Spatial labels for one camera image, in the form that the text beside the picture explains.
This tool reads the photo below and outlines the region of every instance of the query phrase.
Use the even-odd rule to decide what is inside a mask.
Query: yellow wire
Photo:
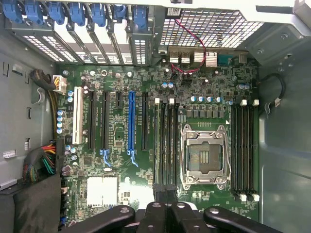
[[[45,150],[44,152],[50,152],[52,154],[56,154],[55,151],[53,151],[53,150]]]

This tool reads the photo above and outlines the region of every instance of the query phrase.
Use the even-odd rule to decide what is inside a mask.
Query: motherboard
[[[61,65],[59,75],[68,222],[119,204],[145,209],[155,184],[176,186],[199,211],[259,220],[256,61],[195,73]]]

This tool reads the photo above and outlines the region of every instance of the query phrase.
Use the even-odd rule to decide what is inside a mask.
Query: cpu socket
[[[230,177],[228,136],[225,127],[217,131],[196,131],[186,124],[182,131],[180,177],[184,190],[193,184],[215,184],[222,190]]]

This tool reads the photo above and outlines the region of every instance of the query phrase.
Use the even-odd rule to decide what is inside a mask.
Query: green circuit board
[[[75,153],[65,157],[65,166],[69,165],[70,175],[68,181],[68,222],[75,220],[83,221],[102,211],[110,209],[114,205],[128,204],[135,209],[144,209],[149,202],[154,201],[154,155],[155,155],[155,100],[174,99],[178,103],[178,150],[176,162],[180,156],[180,131],[186,124],[192,129],[200,131],[217,130],[224,126],[231,143],[231,108],[229,101],[247,100],[249,103],[257,99],[257,88],[253,80],[258,76],[256,61],[249,60],[248,64],[230,64],[217,68],[204,68],[190,77],[183,74],[172,75],[165,72],[167,67],[106,67],[106,66],[69,66],[59,68],[59,74],[69,72],[67,76],[67,92],[73,91],[75,86],[88,85],[90,91],[96,93],[96,116],[95,122],[95,148],[89,149],[88,135],[83,136],[83,142],[73,145]],[[163,86],[163,83],[172,83],[173,87]],[[249,89],[239,89],[239,84],[248,84]],[[135,116],[135,155],[138,167],[131,161],[128,155],[128,114],[129,92],[136,93],[136,116]],[[103,92],[109,95],[109,124],[108,124],[108,147],[109,163],[104,163],[100,155],[102,147],[102,105]],[[142,150],[143,130],[143,93],[147,93],[147,143],[146,150]],[[117,95],[121,95],[121,107],[116,107]],[[83,103],[83,129],[89,129],[89,96],[84,96]],[[63,122],[65,138],[68,144],[72,137],[72,103],[68,102],[68,96],[60,95],[59,110],[66,112]],[[258,112],[254,110],[254,185],[258,190]],[[235,200],[230,193],[230,181],[225,184],[223,190],[216,185],[196,184],[191,185],[189,190],[184,190],[180,181],[179,166],[177,177],[177,193],[180,201],[191,202],[199,211],[207,207],[218,205],[234,211],[253,220],[259,220],[259,205],[255,201]],[[89,180],[92,177],[104,178],[103,187],[94,189],[97,181]],[[96,201],[91,198],[99,197],[91,192],[103,193],[102,205],[96,206]]]

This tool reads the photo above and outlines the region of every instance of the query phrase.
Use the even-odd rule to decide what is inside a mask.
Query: white pci slot
[[[72,143],[82,143],[83,88],[74,87]]]

